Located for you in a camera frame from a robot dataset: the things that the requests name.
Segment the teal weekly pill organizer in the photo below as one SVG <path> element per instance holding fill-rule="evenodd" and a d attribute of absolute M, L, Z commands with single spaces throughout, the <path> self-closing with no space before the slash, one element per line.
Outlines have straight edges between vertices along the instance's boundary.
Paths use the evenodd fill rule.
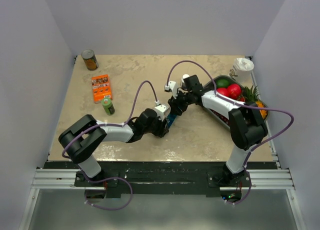
<path fill-rule="evenodd" d="M 168 120 L 168 124 L 167 124 L 167 127 L 170 128 L 172 126 L 172 124 L 174 123 L 175 119 L 177 118 L 177 115 L 176 114 L 173 114 L 173 113 L 170 113 L 168 116 L 167 116 L 167 120 Z"/>

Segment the green pill bottle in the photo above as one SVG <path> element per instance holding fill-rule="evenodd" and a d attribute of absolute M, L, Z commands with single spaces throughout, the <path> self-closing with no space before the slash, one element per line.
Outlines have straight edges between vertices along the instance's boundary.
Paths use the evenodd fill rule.
<path fill-rule="evenodd" d="M 101 105 L 104 109 L 104 111 L 106 112 L 107 115 L 111 116 L 115 113 L 115 108 L 114 105 L 112 103 L 112 100 L 106 96 L 101 100 Z"/>

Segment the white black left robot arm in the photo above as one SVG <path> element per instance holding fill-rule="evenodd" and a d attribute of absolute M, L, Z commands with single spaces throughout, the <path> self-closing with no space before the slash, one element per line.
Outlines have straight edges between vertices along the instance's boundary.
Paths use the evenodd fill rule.
<path fill-rule="evenodd" d="M 155 109 L 147 108 L 127 124 L 103 123 L 86 114 L 58 137 L 63 147 L 63 157 L 70 159 L 86 175 L 86 181 L 99 186 L 104 180 L 104 171 L 93 156 L 102 142 L 134 143 L 145 134 L 164 137 L 172 125 L 172 118 L 161 117 Z"/>

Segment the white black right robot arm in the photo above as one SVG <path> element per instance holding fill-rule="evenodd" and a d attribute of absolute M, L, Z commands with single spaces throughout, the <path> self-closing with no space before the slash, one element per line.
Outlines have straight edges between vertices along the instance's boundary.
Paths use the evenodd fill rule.
<path fill-rule="evenodd" d="M 185 78 L 184 84 L 184 91 L 175 81 L 169 81 L 164 86 L 164 90 L 172 94 L 168 100 L 170 113 L 180 116 L 189 105 L 195 104 L 227 118 L 234 147 L 216 181 L 221 186 L 233 187 L 245 174 L 251 150 L 268 134 L 265 121 L 260 111 L 253 108 L 255 103 L 247 105 L 225 97 L 216 90 L 203 87 L 196 75 Z"/>

